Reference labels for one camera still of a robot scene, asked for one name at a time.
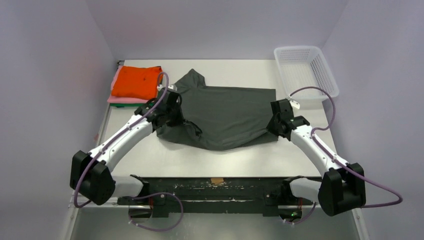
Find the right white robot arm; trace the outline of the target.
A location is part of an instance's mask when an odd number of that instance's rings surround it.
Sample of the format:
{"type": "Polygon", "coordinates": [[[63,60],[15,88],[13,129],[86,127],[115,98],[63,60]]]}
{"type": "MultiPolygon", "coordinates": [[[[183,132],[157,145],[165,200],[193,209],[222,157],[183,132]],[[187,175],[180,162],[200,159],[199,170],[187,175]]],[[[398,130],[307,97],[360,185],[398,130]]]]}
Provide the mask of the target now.
{"type": "Polygon", "coordinates": [[[328,216],[335,216],[366,204],[364,169],[338,157],[316,134],[303,116],[295,116],[288,99],[270,104],[272,117],[266,129],[297,146],[312,162],[321,181],[295,176],[283,181],[280,196],[288,204],[299,198],[321,206],[328,216]]]}

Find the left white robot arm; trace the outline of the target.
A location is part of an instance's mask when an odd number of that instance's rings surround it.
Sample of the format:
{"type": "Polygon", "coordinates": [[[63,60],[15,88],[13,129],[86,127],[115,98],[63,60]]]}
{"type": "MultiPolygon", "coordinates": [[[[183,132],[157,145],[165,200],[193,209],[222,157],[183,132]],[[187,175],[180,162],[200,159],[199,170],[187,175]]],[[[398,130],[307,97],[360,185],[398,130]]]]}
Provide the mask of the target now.
{"type": "Polygon", "coordinates": [[[159,98],[139,106],[130,119],[104,143],[89,152],[78,151],[71,160],[69,185],[76,195],[90,203],[103,205],[110,198],[127,197],[138,205],[146,203],[149,191],[140,177],[114,176],[122,158],[141,140],[162,126],[179,126],[185,121],[182,96],[162,89],[159,98]]]}

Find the dark grey t-shirt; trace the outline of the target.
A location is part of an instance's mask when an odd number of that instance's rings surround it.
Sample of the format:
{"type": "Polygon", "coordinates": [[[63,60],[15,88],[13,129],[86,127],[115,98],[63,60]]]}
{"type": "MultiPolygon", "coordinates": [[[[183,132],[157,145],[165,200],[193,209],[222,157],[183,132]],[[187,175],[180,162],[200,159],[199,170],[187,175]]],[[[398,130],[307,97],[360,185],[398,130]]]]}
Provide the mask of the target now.
{"type": "Polygon", "coordinates": [[[191,69],[175,86],[182,96],[186,122],[162,126],[158,138],[211,151],[276,142],[266,129],[273,114],[275,89],[207,86],[204,76],[191,69]]]}

